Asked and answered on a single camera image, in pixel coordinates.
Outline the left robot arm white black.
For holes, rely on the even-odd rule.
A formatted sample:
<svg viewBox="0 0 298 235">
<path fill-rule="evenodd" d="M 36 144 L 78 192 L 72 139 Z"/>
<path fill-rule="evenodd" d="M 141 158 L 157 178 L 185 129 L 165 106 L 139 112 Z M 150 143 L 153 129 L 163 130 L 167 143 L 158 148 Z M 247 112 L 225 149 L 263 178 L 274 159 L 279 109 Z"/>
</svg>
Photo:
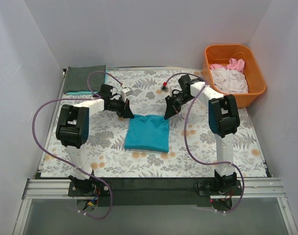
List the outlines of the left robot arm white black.
<svg viewBox="0 0 298 235">
<path fill-rule="evenodd" d="M 113 97 L 113 86 L 102 84 L 100 92 L 87 101 L 76 105 L 65 104 L 61 107 L 60 116 L 56 127 L 56 138 L 65 147 L 70 162 L 77 168 L 69 179 L 74 187 L 84 195 L 90 196 L 96 192 L 97 185 L 89 175 L 91 174 L 89 161 L 87 160 L 87 140 L 90 131 L 90 118 L 104 110 L 112 111 L 120 118 L 134 118 L 128 96 L 133 93 L 131 88 L 122 88 L 119 98 Z"/>
</svg>

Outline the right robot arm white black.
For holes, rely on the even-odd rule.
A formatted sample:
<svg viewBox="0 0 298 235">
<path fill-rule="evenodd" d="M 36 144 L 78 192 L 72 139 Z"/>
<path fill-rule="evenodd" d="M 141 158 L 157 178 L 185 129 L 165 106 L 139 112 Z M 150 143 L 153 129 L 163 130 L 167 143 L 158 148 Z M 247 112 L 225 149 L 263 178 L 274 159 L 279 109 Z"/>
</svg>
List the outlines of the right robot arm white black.
<svg viewBox="0 0 298 235">
<path fill-rule="evenodd" d="M 218 194 L 231 191 L 237 184 L 241 172 L 234 164 L 233 141 L 240 126 L 239 112 L 234 95 L 223 95 L 208 86 L 203 78 L 191 73 L 179 72 L 180 90 L 170 92 L 165 98 L 164 119 L 169 119 L 181 111 L 181 107 L 197 99 L 208 106 L 208 125 L 215 136 L 216 162 L 214 169 L 214 190 Z"/>
</svg>

